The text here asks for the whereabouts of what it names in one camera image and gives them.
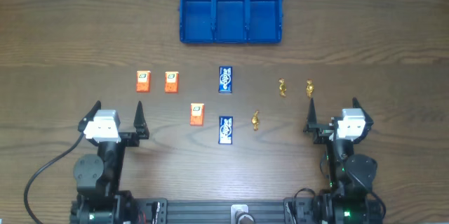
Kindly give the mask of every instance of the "wood tabletop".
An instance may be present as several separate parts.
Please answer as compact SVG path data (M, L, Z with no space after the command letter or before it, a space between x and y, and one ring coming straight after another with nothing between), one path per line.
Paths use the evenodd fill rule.
M374 119L355 147L378 162L385 223L449 221L449 0L283 0L279 45L179 41L179 0L0 0L0 219L32 223L30 176L74 143L96 100L132 130L142 101L151 138L128 148L121 189L167 199L283 199L328 184L324 146L302 133L314 80L327 123L356 96ZM218 67L234 66L219 95ZM151 93L135 92L151 70ZM180 73L165 94L164 72ZM279 96L279 78L287 97ZM202 127L190 103L205 104ZM260 130L250 122L260 110ZM218 116L234 116L234 144L218 145ZM44 223L67 223L72 169L83 141L44 171L29 200Z

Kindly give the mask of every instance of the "wood grain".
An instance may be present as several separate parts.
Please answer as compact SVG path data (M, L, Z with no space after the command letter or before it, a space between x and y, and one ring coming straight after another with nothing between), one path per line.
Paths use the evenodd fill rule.
M277 46L186 46L179 0L0 0L0 218L31 223L29 177L76 139L96 100L132 129L144 105L151 139L128 149L121 189L168 199L282 199L325 188L324 147L302 133L307 78L323 123L357 96L375 120L356 151L379 163L374 187L385 223L449 221L449 0L284 0ZM234 66L234 92L218 95L219 65ZM135 92L135 71L152 91ZM164 72L180 72L177 95ZM283 77L287 98L280 98ZM203 127L190 103L206 104ZM260 110L260 130L250 118ZM217 118L234 116L234 144L217 144ZM45 223L67 223L82 142L30 192Z

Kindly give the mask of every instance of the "orange tic tac box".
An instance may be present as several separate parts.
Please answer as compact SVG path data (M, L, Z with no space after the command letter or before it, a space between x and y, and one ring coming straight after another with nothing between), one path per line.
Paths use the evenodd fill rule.
M149 92L149 82L152 73L149 70L139 70L135 90L137 92Z
M190 104L190 125L203 126L204 122L204 104Z
M166 72L166 93L177 93L179 72Z

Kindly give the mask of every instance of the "blue plastic bin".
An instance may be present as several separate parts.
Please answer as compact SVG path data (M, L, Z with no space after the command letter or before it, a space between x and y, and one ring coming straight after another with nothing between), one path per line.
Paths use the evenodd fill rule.
M282 17L282 0L180 0L180 40L188 44L278 43Z

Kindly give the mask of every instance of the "blue wrapper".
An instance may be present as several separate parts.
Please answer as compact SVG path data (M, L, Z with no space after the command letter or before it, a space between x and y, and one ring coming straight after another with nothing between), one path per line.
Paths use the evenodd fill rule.
M232 116L220 116L218 144L232 144Z
M232 93L232 67L220 66L219 93Z

